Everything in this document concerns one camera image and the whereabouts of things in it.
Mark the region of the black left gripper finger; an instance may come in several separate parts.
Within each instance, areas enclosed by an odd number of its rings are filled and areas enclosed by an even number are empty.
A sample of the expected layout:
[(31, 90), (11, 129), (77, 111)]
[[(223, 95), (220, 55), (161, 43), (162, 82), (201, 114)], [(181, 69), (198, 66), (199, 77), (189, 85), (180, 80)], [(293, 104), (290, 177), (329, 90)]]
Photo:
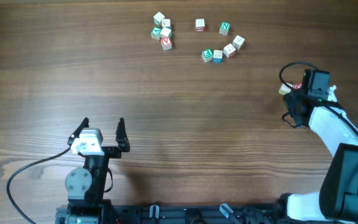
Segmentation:
[(124, 118), (120, 118), (116, 128), (116, 142), (118, 148), (123, 152), (130, 151), (130, 143), (126, 133)]
[(73, 133), (68, 138), (68, 145), (71, 146), (76, 138), (79, 138), (80, 133), (84, 128), (89, 127), (89, 119), (85, 117), (81, 124), (73, 131)]

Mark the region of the red letter wooden block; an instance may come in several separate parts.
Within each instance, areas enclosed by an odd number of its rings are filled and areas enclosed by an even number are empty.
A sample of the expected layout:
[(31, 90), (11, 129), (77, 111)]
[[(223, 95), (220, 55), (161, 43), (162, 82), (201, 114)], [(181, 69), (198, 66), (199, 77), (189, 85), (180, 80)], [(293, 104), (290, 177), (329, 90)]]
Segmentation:
[(300, 89), (300, 88), (301, 88), (301, 83), (296, 83), (296, 84), (294, 84), (294, 85), (293, 85), (293, 88), (294, 88), (295, 90)]

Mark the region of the yellow side picture block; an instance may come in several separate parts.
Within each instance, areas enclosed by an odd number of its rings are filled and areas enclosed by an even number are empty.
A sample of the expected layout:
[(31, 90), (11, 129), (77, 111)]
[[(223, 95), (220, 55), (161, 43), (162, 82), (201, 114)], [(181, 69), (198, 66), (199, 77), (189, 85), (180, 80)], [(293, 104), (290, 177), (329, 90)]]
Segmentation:
[(280, 87), (278, 92), (281, 95), (286, 95), (287, 93), (291, 92), (292, 87), (293, 87), (293, 85), (290, 84), (290, 83), (287, 83), (287, 84), (282, 83), (282, 85), (281, 85), (281, 87)]

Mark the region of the yellow edged picture block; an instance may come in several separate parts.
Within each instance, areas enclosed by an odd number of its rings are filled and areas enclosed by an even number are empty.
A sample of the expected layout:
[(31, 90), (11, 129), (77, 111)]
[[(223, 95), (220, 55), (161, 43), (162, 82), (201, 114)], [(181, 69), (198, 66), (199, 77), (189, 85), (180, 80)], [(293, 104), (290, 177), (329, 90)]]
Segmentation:
[(240, 50), (241, 47), (244, 45), (244, 42), (245, 42), (245, 38), (237, 35), (232, 41), (232, 45), (234, 46), (235, 49)]

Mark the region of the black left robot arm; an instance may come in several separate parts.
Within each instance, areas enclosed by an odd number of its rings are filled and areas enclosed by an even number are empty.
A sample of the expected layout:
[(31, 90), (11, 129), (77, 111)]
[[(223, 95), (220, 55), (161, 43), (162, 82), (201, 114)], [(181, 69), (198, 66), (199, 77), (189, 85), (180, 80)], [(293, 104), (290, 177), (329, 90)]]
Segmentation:
[(121, 218), (109, 199), (104, 199), (106, 177), (112, 176), (108, 167), (110, 159), (120, 159), (123, 152), (130, 151), (124, 118), (116, 128), (115, 146), (103, 146), (100, 129), (90, 128), (84, 118), (68, 138), (74, 154), (85, 159), (83, 167), (72, 170), (65, 179), (68, 206), (65, 212), (56, 213), (56, 223), (120, 223)]

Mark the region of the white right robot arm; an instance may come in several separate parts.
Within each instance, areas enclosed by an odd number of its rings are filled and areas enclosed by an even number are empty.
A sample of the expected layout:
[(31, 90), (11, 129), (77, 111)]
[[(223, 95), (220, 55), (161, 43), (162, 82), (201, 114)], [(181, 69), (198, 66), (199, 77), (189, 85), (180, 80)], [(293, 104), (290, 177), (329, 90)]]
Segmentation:
[(283, 97), (295, 126), (309, 127), (333, 157), (319, 191), (284, 198), (283, 215), (288, 219), (358, 223), (358, 129), (333, 90), (312, 98), (306, 89), (290, 88)]

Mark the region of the snail picture blue block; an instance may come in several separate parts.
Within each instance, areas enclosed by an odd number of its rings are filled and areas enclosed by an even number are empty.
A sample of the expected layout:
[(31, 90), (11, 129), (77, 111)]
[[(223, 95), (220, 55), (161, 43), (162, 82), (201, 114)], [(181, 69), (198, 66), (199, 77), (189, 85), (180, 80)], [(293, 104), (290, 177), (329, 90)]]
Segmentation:
[(223, 62), (223, 51), (214, 50), (213, 52), (213, 63), (222, 63)]

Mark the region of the green E letter block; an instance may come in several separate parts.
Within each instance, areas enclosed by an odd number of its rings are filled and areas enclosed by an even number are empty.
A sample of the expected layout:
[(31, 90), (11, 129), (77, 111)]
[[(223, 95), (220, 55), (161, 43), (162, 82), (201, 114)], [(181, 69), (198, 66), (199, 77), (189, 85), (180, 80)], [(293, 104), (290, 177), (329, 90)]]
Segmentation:
[(201, 53), (201, 57), (204, 62), (209, 62), (213, 59), (213, 51), (211, 49), (203, 50)]

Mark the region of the red V letter block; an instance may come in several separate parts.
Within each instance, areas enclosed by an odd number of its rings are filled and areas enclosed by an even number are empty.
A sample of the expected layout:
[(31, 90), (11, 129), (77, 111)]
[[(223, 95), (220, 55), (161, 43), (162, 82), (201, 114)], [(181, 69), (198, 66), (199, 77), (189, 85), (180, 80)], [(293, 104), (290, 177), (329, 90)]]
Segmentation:
[(172, 48), (172, 41), (169, 37), (164, 37), (160, 39), (163, 50), (169, 50)]

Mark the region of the green N letter block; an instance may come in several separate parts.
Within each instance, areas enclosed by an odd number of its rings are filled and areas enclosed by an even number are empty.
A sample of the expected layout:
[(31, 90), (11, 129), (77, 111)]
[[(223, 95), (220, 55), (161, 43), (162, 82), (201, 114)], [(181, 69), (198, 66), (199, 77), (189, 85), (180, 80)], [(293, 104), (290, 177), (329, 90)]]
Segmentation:
[(230, 26), (231, 24), (229, 22), (222, 21), (219, 28), (219, 34), (228, 35)]

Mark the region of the green A letter block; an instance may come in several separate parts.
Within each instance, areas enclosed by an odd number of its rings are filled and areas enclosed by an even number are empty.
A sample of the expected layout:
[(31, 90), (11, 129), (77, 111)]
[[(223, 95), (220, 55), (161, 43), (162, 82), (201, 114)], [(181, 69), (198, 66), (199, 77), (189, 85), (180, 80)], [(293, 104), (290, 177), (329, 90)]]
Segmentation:
[(160, 40), (161, 39), (161, 36), (160, 36), (160, 33), (161, 33), (161, 28), (159, 27), (154, 27), (151, 31), (151, 38), (155, 39), (155, 40)]

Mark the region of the green Z side block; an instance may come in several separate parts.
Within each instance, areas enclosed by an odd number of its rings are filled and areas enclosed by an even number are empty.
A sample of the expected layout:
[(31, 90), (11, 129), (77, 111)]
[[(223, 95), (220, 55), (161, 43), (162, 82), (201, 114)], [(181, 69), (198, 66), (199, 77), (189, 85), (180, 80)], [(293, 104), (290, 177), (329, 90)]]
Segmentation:
[(168, 27), (163, 27), (160, 32), (160, 37), (166, 38), (166, 37), (171, 37), (171, 36), (172, 36), (172, 30), (169, 29)]

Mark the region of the block with blue side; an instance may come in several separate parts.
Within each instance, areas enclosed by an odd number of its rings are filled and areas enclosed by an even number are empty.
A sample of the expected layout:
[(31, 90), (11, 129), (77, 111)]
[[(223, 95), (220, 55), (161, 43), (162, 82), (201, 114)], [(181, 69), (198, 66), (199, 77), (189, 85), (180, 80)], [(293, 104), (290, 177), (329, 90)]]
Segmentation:
[(161, 21), (161, 26), (162, 27), (166, 27), (168, 29), (171, 29), (172, 26), (171, 26), (171, 20), (170, 19), (162, 19)]

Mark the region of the plain top far-left block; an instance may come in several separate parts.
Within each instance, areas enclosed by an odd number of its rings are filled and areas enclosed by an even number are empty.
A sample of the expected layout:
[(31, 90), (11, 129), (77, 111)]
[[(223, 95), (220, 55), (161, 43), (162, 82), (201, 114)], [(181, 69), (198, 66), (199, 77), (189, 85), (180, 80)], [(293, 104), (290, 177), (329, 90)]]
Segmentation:
[(157, 26), (161, 26), (162, 20), (165, 19), (165, 16), (161, 12), (158, 12), (153, 16), (153, 19), (154, 19), (154, 23)]

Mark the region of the block with red side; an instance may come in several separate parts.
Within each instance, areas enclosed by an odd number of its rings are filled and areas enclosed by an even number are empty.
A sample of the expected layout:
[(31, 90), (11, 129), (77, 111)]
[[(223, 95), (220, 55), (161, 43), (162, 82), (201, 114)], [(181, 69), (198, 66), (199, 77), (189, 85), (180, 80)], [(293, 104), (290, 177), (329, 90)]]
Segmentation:
[(196, 19), (195, 20), (195, 29), (197, 32), (204, 32), (206, 29), (204, 19)]

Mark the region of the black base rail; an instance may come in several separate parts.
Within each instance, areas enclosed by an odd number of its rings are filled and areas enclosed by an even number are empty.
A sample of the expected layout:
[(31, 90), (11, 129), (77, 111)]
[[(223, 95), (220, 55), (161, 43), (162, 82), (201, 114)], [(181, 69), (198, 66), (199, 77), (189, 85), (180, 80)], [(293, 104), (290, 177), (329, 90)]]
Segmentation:
[(110, 200), (103, 200), (93, 207), (69, 204), (57, 208), (56, 223), (295, 223), (283, 214), (283, 207), (274, 203), (231, 206), (161, 207), (123, 205), (114, 206)]

